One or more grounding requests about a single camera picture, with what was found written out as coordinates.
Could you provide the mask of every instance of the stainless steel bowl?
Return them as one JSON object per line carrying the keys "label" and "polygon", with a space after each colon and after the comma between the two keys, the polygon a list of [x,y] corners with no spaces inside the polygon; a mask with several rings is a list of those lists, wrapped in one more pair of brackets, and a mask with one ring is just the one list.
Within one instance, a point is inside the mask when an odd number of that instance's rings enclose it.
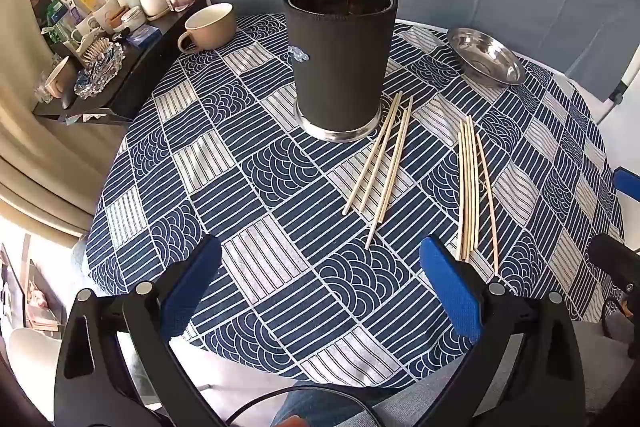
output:
{"label": "stainless steel bowl", "polygon": [[488,87],[517,86],[524,68],[513,52],[492,36],[471,28],[454,28],[447,39],[471,80]]}

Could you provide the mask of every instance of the cylindrical black container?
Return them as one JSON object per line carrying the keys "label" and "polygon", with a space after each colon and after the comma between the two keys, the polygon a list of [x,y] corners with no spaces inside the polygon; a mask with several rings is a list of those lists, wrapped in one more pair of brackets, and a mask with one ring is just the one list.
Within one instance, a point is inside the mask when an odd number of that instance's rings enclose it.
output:
{"label": "cylindrical black container", "polygon": [[327,141],[366,136],[380,120],[398,0],[283,1],[298,123]]}

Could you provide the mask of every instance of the gray pants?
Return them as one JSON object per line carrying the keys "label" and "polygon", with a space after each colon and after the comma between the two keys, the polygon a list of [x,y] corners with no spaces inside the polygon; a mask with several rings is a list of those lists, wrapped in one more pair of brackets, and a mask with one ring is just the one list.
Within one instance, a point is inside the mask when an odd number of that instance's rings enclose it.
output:
{"label": "gray pants", "polygon": [[[608,339],[602,334],[600,324],[574,323],[582,359],[588,414],[596,413],[604,407],[633,365],[633,360],[626,355],[628,343],[633,339],[632,324],[620,313],[610,315],[607,324],[613,339]],[[521,340],[520,335],[511,337],[502,362],[476,414],[491,409],[497,403],[511,373]],[[454,360],[375,406],[374,409],[386,427],[414,425],[444,389],[461,361],[462,357]],[[374,424],[366,413],[360,413],[341,423],[340,427],[374,427]]]}

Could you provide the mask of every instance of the tablecloth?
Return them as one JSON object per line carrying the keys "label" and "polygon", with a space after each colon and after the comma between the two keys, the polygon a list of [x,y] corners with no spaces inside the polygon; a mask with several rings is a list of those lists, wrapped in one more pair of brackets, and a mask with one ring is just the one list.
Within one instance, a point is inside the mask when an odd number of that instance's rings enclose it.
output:
{"label": "tablecloth", "polygon": [[[430,233],[456,245],[456,140],[470,114],[494,184],[498,278],[519,295],[557,291],[572,319],[597,320],[612,285],[587,247],[600,232],[622,240],[622,215],[600,133],[565,77],[523,58],[523,85],[482,87],[442,31],[397,22],[383,113],[398,90],[414,110],[392,206],[365,250],[399,121],[364,213],[343,216],[376,133],[350,144],[306,135],[292,115],[284,17],[238,24],[217,51],[179,57],[130,125],[88,238],[98,285],[119,294],[155,280],[210,232],[223,266],[184,333],[191,344],[300,380],[423,378],[470,347],[417,253]],[[487,281],[488,216],[482,186],[472,264]]]}

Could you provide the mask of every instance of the black cable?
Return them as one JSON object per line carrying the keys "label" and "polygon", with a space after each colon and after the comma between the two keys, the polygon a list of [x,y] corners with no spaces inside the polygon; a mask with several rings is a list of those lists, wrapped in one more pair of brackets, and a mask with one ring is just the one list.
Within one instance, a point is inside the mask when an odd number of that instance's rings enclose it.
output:
{"label": "black cable", "polygon": [[613,297],[607,297],[602,305],[602,312],[600,313],[600,322],[602,323],[602,333],[605,337],[611,338],[609,327],[607,326],[607,304],[612,303],[620,310],[620,313],[625,314],[622,306]]}
{"label": "black cable", "polygon": [[378,413],[376,413],[370,406],[368,406],[362,400],[357,399],[355,396],[352,396],[349,393],[345,393],[344,391],[338,391],[337,389],[331,389],[331,388],[328,388],[328,387],[323,387],[321,385],[313,385],[313,384],[294,385],[292,387],[284,387],[284,388],[279,389],[277,391],[272,391],[271,393],[263,394],[262,396],[259,396],[255,400],[251,400],[251,402],[245,403],[240,409],[238,409],[235,413],[233,413],[229,418],[226,419],[226,423],[228,425],[231,425],[233,423],[233,421],[236,418],[238,418],[238,416],[240,416],[244,411],[246,411],[247,409],[250,409],[251,407],[253,407],[257,403],[260,403],[260,402],[262,402],[264,400],[267,400],[269,398],[273,398],[274,396],[278,396],[279,394],[289,393],[290,391],[304,391],[304,390],[308,390],[308,391],[311,391],[311,390],[313,390],[313,391],[327,391],[328,393],[333,393],[333,394],[337,394],[339,396],[343,396],[345,398],[349,398],[351,401],[354,401],[360,407],[362,407],[362,409],[365,412],[367,412],[367,414],[369,414],[370,418],[373,420],[373,423],[376,424],[376,427],[385,427],[385,424],[380,419],[380,416],[378,416]]}

